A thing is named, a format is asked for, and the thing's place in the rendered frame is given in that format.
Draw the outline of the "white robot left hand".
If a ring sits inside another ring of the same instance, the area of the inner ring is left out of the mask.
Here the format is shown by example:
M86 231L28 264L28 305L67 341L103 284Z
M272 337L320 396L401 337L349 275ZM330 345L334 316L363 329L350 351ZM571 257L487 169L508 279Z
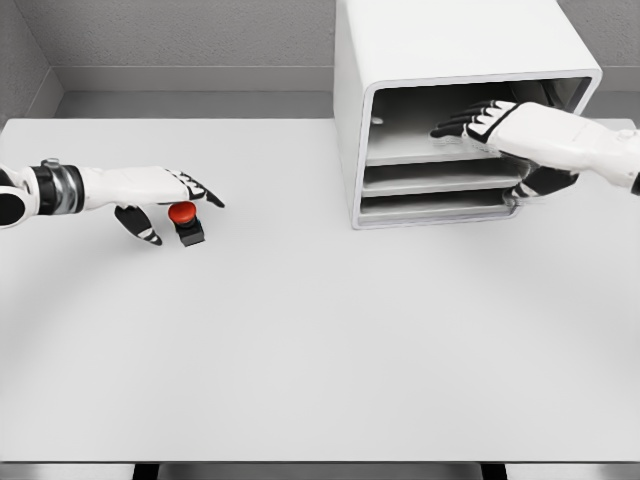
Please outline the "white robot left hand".
M106 172L106 178L116 204L116 219L133 236L154 246L161 246L162 239L143 206L180 206L206 200L219 208L225 207L211 190L179 170L157 166L113 169Z

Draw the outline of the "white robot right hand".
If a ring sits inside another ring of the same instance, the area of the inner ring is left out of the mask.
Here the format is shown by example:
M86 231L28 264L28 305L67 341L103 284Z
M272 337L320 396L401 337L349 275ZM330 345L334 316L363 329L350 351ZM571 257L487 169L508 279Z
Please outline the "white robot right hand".
M587 121L579 116L534 102L487 100L470 106L436 125L434 139L467 139L503 156L531 161L536 167L503 193L516 206L573 186L585 163L571 142Z

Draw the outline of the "red button black switch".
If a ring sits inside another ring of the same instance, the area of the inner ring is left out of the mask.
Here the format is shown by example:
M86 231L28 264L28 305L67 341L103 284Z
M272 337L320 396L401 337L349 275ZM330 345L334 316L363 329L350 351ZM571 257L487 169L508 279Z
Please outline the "red button black switch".
M172 204L168 209L168 217L185 247L205 241L205 234L197 217L197 207L193 202L185 201Z

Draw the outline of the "grey cabinet drawer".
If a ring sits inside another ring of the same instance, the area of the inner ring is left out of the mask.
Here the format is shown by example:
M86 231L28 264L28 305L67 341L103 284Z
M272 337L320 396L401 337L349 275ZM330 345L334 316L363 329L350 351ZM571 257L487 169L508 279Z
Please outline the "grey cabinet drawer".
M426 123L385 120L370 127L366 165L466 161L500 156L498 150L468 138L446 136L434 139Z
M366 167L364 198L504 189L531 170L526 162L498 158Z
M364 198L361 224L441 221L453 218L509 216L513 204L500 189Z

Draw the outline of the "white tabletop storage cabinet shell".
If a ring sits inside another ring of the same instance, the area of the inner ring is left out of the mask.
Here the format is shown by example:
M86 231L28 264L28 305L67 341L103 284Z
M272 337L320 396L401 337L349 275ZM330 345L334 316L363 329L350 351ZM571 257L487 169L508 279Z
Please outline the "white tabletop storage cabinet shell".
M369 130L430 132L486 100L585 109L603 71L557 0L337 0L333 111L356 229L485 221L359 222Z

